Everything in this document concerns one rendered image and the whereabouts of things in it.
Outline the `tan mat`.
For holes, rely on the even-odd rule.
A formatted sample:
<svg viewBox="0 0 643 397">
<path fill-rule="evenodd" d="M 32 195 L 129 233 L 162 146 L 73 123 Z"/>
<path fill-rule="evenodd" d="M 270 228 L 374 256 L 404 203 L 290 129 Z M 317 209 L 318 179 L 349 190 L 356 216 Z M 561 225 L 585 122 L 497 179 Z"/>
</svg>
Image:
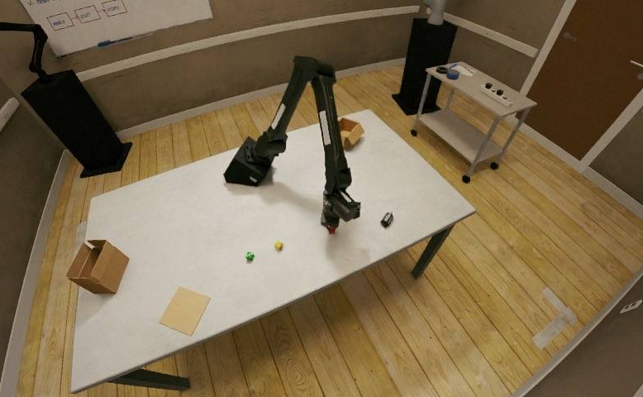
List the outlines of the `tan mat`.
<svg viewBox="0 0 643 397">
<path fill-rule="evenodd" d="M 211 297 L 179 286 L 159 323 L 192 336 L 210 299 Z"/>
</svg>

